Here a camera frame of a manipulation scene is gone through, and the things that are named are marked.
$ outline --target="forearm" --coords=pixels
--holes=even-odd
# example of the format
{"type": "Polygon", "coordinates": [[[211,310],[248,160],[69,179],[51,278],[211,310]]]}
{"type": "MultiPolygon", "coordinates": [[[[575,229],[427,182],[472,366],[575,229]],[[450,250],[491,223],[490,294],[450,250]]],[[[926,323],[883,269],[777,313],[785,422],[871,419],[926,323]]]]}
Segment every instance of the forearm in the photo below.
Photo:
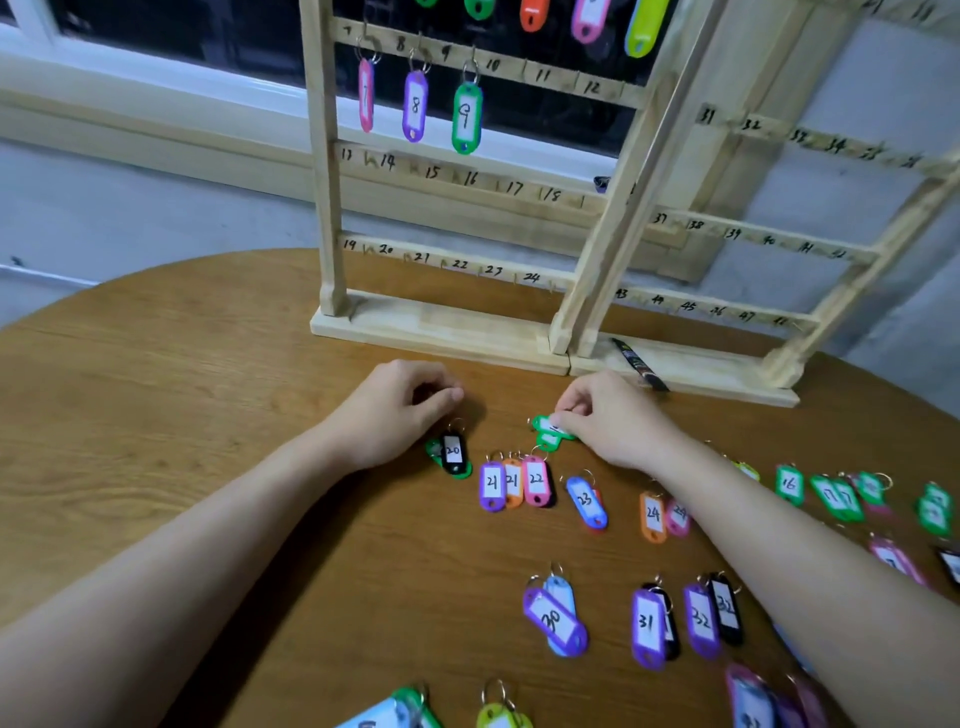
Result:
{"type": "Polygon", "coordinates": [[[858,724],[955,719],[953,604],[679,431],[646,469],[686,505],[858,724]]]}
{"type": "Polygon", "coordinates": [[[156,724],[305,511],[344,474],[303,448],[283,446],[0,634],[0,724],[156,724]]]}

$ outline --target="blue key tag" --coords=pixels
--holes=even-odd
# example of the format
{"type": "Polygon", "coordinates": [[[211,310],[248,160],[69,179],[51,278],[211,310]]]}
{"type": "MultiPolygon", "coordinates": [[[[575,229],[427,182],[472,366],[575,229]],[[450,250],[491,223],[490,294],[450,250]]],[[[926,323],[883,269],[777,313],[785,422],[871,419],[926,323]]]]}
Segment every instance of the blue key tag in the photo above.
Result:
{"type": "Polygon", "coordinates": [[[573,504],[584,523],[598,531],[607,527],[607,511],[600,505],[596,494],[593,493],[593,488],[584,478],[579,475],[568,478],[566,491],[573,498],[573,504]]]}
{"type": "Polygon", "coordinates": [[[684,587],[686,602],[686,635],[693,651],[712,660],[720,654],[720,633],[716,610],[707,591],[699,584],[684,587]]]}
{"type": "MultiPolygon", "coordinates": [[[[551,571],[550,577],[543,582],[543,590],[563,604],[567,612],[574,617],[577,616],[577,606],[573,600],[573,587],[570,586],[570,583],[566,579],[562,576],[557,576],[551,571]]],[[[573,655],[568,655],[561,650],[552,640],[547,639],[546,643],[555,654],[561,657],[573,657],[573,655]]]]}
{"type": "Polygon", "coordinates": [[[464,63],[463,82],[453,95],[453,126],[451,143],[457,154],[469,155],[480,146],[481,121],[483,117],[483,90],[480,70],[475,61],[464,63]],[[467,80],[467,68],[473,66],[473,81],[467,80]]]}
{"type": "Polygon", "coordinates": [[[528,589],[523,593],[523,614],[567,657],[576,657],[586,651],[586,627],[543,589],[528,589]]]}
{"type": "Polygon", "coordinates": [[[742,665],[727,667],[727,690],[733,707],[733,725],[777,728],[777,713],[763,681],[742,665]]]}
{"type": "Polygon", "coordinates": [[[634,592],[634,659],[647,669],[666,665],[666,614],[663,601],[648,589],[634,592]]]}

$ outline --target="yellow-green key tag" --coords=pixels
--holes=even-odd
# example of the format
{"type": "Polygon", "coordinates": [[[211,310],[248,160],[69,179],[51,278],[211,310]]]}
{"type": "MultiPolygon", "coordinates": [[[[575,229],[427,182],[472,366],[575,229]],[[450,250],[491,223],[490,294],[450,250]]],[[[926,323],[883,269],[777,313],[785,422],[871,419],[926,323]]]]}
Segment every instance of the yellow-green key tag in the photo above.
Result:
{"type": "Polygon", "coordinates": [[[453,129],[450,140],[457,154],[469,155],[480,146],[481,117],[483,116],[483,90],[480,69],[473,59],[464,63],[463,82],[453,96],[453,129]],[[467,68],[473,66],[473,81],[467,80],[467,68]]]}
{"type": "Polygon", "coordinates": [[[623,38],[623,50],[628,56],[641,59],[653,50],[667,5],[669,0],[636,0],[627,35],[623,38]]]}
{"type": "Polygon", "coordinates": [[[486,20],[493,15],[496,0],[464,0],[464,7],[474,20],[486,20]]]}

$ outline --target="wooden frame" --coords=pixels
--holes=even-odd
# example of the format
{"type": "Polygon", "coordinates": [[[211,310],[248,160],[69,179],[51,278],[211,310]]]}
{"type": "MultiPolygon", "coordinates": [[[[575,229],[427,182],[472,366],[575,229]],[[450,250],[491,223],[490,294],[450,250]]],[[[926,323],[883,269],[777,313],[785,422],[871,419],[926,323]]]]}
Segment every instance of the wooden frame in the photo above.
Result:
{"type": "MultiPolygon", "coordinates": [[[[334,20],[329,11],[318,12],[316,4],[309,7],[312,0],[300,0],[300,4],[322,239],[321,306],[310,322],[316,334],[557,374],[579,375],[610,368],[635,376],[612,345],[610,336],[600,330],[610,306],[630,301],[674,312],[698,310],[717,318],[735,317],[744,323],[789,326],[793,333],[781,347],[762,359],[620,338],[672,389],[793,406],[799,400],[789,387],[802,374],[806,360],[863,291],[923,233],[960,186],[960,149],[946,158],[927,158],[797,127],[750,109],[720,110],[714,104],[705,103],[711,75],[717,68],[724,67],[729,55],[737,52],[737,45],[730,42],[730,38],[739,27],[738,13],[743,12],[746,5],[737,6],[734,11],[728,9],[728,0],[687,0],[678,8],[680,20],[671,27],[643,94],[643,103],[636,107],[634,122],[606,195],[600,197],[545,185],[525,193],[531,202],[543,203],[549,199],[557,209],[570,214],[585,209],[599,211],[573,273],[484,256],[471,255],[465,259],[465,254],[440,248],[335,230],[328,221],[339,219],[338,166],[341,163],[371,167],[377,174],[386,169],[386,174],[411,176],[428,183],[428,189],[434,185],[438,191],[445,184],[476,186],[505,201],[518,194],[517,181],[496,175],[481,177],[476,172],[458,170],[456,165],[437,165],[429,158],[408,158],[331,138],[330,130],[336,129],[335,108],[329,102],[329,88],[324,79],[332,78],[334,73],[330,48],[340,31],[329,27],[334,20]],[[660,205],[662,188],[670,171],[684,153],[691,132],[698,127],[713,128],[724,138],[748,136],[768,143],[798,143],[827,154],[859,158],[865,163],[915,169],[927,179],[873,246],[810,238],[660,205]],[[757,245],[776,245],[798,255],[813,253],[842,260],[849,269],[810,314],[757,310],[706,297],[624,285],[624,275],[640,237],[649,234],[663,239],[677,234],[697,234],[721,240],[748,240],[757,245]],[[546,287],[563,291],[564,298],[552,322],[546,325],[347,291],[342,273],[343,250],[399,257],[452,271],[546,287]]],[[[346,34],[350,32],[351,29],[343,30],[346,34]]],[[[377,32],[386,37],[387,30],[377,32]]],[[[504,73],[528,83],[521,64],[518,62],[515,66],[507,66],[504,73]]],[[[578,92],[576,88],[573,84],[569,92],[578,92]]]]}

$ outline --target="table surface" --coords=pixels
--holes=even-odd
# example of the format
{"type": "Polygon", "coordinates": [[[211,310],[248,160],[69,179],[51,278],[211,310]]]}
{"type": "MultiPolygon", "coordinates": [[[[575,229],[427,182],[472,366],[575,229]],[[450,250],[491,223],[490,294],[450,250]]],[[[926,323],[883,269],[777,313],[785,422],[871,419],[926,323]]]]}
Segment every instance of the table surface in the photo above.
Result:
{"type": "MultiPolygon", "coordinates": [[[[499,281],[348,258],[350,285],[378,293],[522,311],[542,322],[560,301],[499,281]]],[[[218,255],[111,281],[0,331],[0,623],[250,468],[330,412],[376,363],[402,355],[312,336],[318,283],[315,252],[218,255]]],[[[756,334],[618,306],[605,330],[751,354],[771,346],[756,334]]],[[[459,414],[475,463],[532,447],[527,418],[551,411],[570,381],[447,364],[468,389],[459,414]]],[[[951,488],[960,423],[823,355],[797,390],[794,410],[684,395],[664,407],[766,482],[788,462],[805,473],[890,474],[895,517],[869,516],[845,533],[865,545],[871,529],[891,532],[932,587],[955,597],[912,503],[927,480],[951,488]]],[[[634,662],[633,590],[659,573],[682,603],[685,584],[726,564],[696,526],[662,546],[641,537],[637,496],[657,487],[645,475],[611,468],[580,443],[564,443],[549,462],[554,478],[594,473],[610,513],[606,532],[586,529],[565,493],[550,510],[489,514],[473,479],[450,478],[420,446],[351,478],[296,529],[168,723],[336,725],[425,680],[440,720],[466,726],[485,680],[499,677],[541,727],[717,725],[730,716],[722,678],[729,659],[789,690],[796,664],[747,590],[743,647],[709,662],[684,634],[684,653],[665,671],[634,662]],[[521,614],[527,578],[547,573],[551,561],[563,566],[590,634],[576,659],[555,656],[521,614]]],[[[804,510],[828,518],[810,494],[804,510]]]]}

